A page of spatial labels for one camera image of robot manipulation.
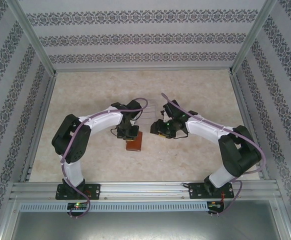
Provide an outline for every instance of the marble floor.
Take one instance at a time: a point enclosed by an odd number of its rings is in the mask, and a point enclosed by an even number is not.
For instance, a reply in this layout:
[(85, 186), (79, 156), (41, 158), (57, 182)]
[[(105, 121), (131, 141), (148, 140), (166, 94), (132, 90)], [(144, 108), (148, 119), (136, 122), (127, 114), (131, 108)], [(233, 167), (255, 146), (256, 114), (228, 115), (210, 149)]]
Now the marble floor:
[[(166, 103), (161, 92), (214, 122), (232, 127), (243, 124), (227, 70), (59, 73), (30, 182), (60, 182), (63, 178), (51, 140), (65, 116), (87, 116), (112, 103), (127, 104), (143, 97), (156, 105), (156, 112), (151, 114), (160, 118)], [(110, 128), (92, 136), (81, 159), (85, 180), (200, 181), (222, 164), (219, 146), (196, 135), (166, 139), (150, 134), (152, 122), (140, 121), (143, 131), (140, 152), (126, 151), (126, 142), (113, 136)], [(259, 175), (242, 178), (259, 179)]]

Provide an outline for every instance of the cable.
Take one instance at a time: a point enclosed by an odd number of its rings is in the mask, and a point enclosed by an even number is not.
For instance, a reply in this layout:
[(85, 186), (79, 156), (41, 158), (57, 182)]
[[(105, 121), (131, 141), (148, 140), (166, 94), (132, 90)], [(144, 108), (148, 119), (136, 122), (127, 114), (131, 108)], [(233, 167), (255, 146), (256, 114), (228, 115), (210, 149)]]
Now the cable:
[(111, 128), (110, 129), (110, 132), (113, 134), (113, 135), (115, 135), (114, 133), (113, 133), (113, 130), (116, 130), (118, 127), (115, 127), (115, 128)]
[(204, 119), (204, 118), (202, 118), (202, 117), (198, 117), (197, 115), (193, 115), (193, 114), (189, 113), (188, 111), (186, 111), (185, 109), (183, 109), (182, 107), (180, 107), (180, 106), (178, 106), (177, 104), (175, 104), (173, 101), (171, 101), (171, 100), (167, 97), (167, 95), (165, 95), (163, 92), (161, 93), (161, 95), (162, 95), (162, 97), (164, 97), (164, 98), (168, 101), (168, 103), (172, 104), (174, 107), (176, 107), (176, 108), (179, 109), (180, 111), (184, 112), (184, 113), (187, 114), (188, 116), (193, 117), (194, 119), (197, 119), (197, 120), (200, 121), (200, 122), (204, 122), (204, 123), (206, 123), (206, 124), (209, 124), (209, 125), (211, 125), (212, 127), (215, 127), (215, 128), (217, 128), (217, 129), (220, 129), (220, 130), (225, 131), (225, 132), (227, 132), (227, 133), (233, 134), (233, 135), (235, 135), (235, 136), (237, 136), (237, 137), (239, 137), (239, 138), (241, 138), (241, 139), (247, 141), (247, 142), (248, 142), (249, 144), (251, 144), (252, 146), (254, 146), (254, 147), (255, 147), (255, 148), (260, 152), (260, 154), (261, 154), (262, 164), (261, 164), (261, 166), (260, 166), (259, 168), (257, 168), (256, 170), (247, 171), (247, 172), (243, 173), (244, 175), (245, 175), (245, 174), (254, 174), (254, 173), (257, 173), (257, 172), (261, 171), (261, 170), (266, 166), (266, 162), (267, 162), (267, 160), (266, 160), (266, 155), (265, 155), (265, 153), (262, 151), (262, 149), (261, 149), (261, 148), (260, 148), (260, 147), (259, 147), (259, 146), (254, 142), (254, 141), (250, 140), (249, 138), (247, 138), (247, 137), (245, 137), (245, 136), (243, 136), (243, 135), (241, 135), (241, 134), (239, 134), (239, 133), (236, 133), (235, 131), (229, 130), (229, 129), (225, 128), (224, 126), (219, 125), (219, 124), (217, 124), (217, 123), (215, 123), (215, 122), (213, 122), (213, 121), (210, 121), (210, 120)]
[(136, 119), (132, 119), (132, 121), (136, 121), (136, 120), (138, 120), (138, 119), (141, 117), (141, 115), (142, 115), (143, 112), (144, 112), (144, 111), (141, 110), (140, 115), (139, 115)]
[(67, 145), (66, 150), (65, 150), (65, 152), (64, 152), (64, 154), (63, 154), (63, 156), (62, 156), (62, 158), (61, 158), (61, 161), (60, 161), (60, 163), (61, 163), (61, 169), (62, 169), (62, 173), (63, 173), (63, 175), (64, 175), (64, 180), (66, 181), (66, 183), (67, 183), (71, 188), (73, 188), (73, 189), (74, 189), (78, 194), (80, 194), (81, 196), (83, 196), (83, 197), (86, 199), (86, 202), (87, 202), (87, 204), (88, 204), (88, 207), (87, 207), (86, 210), (85, 210), (81, 215), (79, 215), (79, 216), (73, 216), (73, 215), (71, 214), (71, 212), (72, 212), (72, 209), (71, 209), (70, 212), (69, 212), (70, 218), (73, 218), (73, 217), (75, 217), (76, 219), (78, 219), (78, 218), (82, 218), (84, 215), (86, 215), (86, 214), (89, 212), (89, 210), (90, 210), (90, 208), (91, 208), (91, 202), (90, 202), (89, 197), (88, 197), (87, 195), (85, 195), (83, 192), (81, 192), (79, 189), (77, 189), (77, 188), (76, 188), (76, 187), (75, 187), (75, 186), (74, 186), (74, 185), (73, 185), (73, 184), (68, 180), (68, 176), (67, 176), (67, 173), (66, 173), (66, 170), (65, 170), (66, 157), (67, 157), (67, 155), (68, 155), (68, 153), (69, 153), (69, 151), (70, 151), (70, 148), (71, 148), (71, 146), (72, 146), (72, 144), (73, 144), (73, 142), (74, 142), (74, 140), (75, 140), (75, 138), (76, 138), (76, 136), (77, 136), (77, 134), (78, 134), (80, 128), (81, 128), (81, 127), (82, 127), (86, 122), (88, 122), (88, 121), (90, 121), (91, 119), (93, 119), (93, 118), (95, 118), (95, 117), (97, 117), (97, 116), (100, 116), (100, 115), (102, 115), (102, 114), (110, 114), (110, 113), (118, 113), (118, 112), (128, 112), (128, 113), (131, 113), (131, 112), (138, 112), (138, 111), (142, 111), (142, 110), (144, 110), (144, 109), (148, 106), (148, 100), (145, 99), (145, 98), (143, 98), (143, 97), (138, 97), (138, 98), (135, 98), (134, 100), (143, 100), (143, 101), (145, 101), (145, 106), (142, 107), (142, 108), (139, 108), (139, 109), (113, 109), (113, 110), (105, 110), (105, 111), (101, 111), (101, 112), (95, 113), (95, 114), (89, 116), (89, 117), (88, 117), (87, 119), (85, 119), (84, 121), (82, 121), (82, 122), (80, 123), (80, 125), (76, 128), (76, 130), (74, 131), (74, 133), (73, 133), (73, 135), (72, 135), (72, 137), (71, 137), (71, 140), (70, 140), (69, 144)]

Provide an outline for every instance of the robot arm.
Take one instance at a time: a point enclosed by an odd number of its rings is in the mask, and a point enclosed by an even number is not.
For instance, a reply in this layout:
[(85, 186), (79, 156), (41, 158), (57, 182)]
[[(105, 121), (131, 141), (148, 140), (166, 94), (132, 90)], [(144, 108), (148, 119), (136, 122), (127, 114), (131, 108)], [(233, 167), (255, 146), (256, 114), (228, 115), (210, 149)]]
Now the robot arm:
[(138, 110), (140, 104), (132, 100), (128, 105), (123, 105), (118, 102), (113, 103), (105, 111), (108, 113), (100, 114), (96, 117), (90, 118), (89, 116), (76, 117), (70, 114), (65, 117), (54, 138), (52, 139), (52, 145), (54, 146), (55, 152), (62, 158), (65, 153), (72, 135), (77, 127), (84, 123), (79, 129), (77, 135), (71, 145), (70, 151), (65, 157), (64, 171), (67, 179), (77, 188), (83, 188), (85, 184), (84, 177), (81, 171), (80, 159), (84, 155), (89, 137), (102, 131), (111, 126), (116, 126), (117, 138), (124, 140), (134, 140), (138, 136), (139, 126), (134, 125), (133, 119), (138, 115), (140, 111), (134, 112), (110, 112), (111, 110)]
[[(246, 127), (225, 126), (223, 129), (219, 129), (188, 116), (170, 103), (164, 105), (163, 108), (164, 110), (161, 112), (163, 120), (159, 119), (152, 124), (151, 133), (171, 139), (176, 138), (176, 132), (181, 130), (186, 135), (195, 134), (219, 145), (222, 166), (204, 180), (204, 188), (210, 194), (232, 179), (240, 177), (261, 160), (261, 154), (254, 146), (234, 134), (224, 131), (224, 129), (228, 129), (253, 140)], [(189, 111), (189, 113), (203, 119), (194, 111)]]

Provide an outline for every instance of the patterned wallpaper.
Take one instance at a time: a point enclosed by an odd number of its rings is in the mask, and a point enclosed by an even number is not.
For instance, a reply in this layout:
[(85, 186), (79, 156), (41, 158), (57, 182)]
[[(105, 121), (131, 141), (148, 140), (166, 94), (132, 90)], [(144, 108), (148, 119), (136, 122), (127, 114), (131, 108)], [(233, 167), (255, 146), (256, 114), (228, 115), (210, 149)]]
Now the patterned wallpaper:
[(278, 0), (236, 76), (291, 219), (291, 0)]
[(50, 76), (0, 0), (0, 219), (29, 154)]
[(230, 67), (265, 0), (20, 0), (54, 67)]

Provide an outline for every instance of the wooden block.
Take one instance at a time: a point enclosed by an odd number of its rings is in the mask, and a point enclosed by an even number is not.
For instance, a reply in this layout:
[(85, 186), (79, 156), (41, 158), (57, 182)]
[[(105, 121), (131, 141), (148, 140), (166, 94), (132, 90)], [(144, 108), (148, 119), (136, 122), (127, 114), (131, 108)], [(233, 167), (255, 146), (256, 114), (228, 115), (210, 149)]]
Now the wooden block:
[(134, 141), (126, 141), (125, 150), (127, 151), (141, 151), (141, 143), (142, 143), (142, 131), (139, 131), (137, 137)]

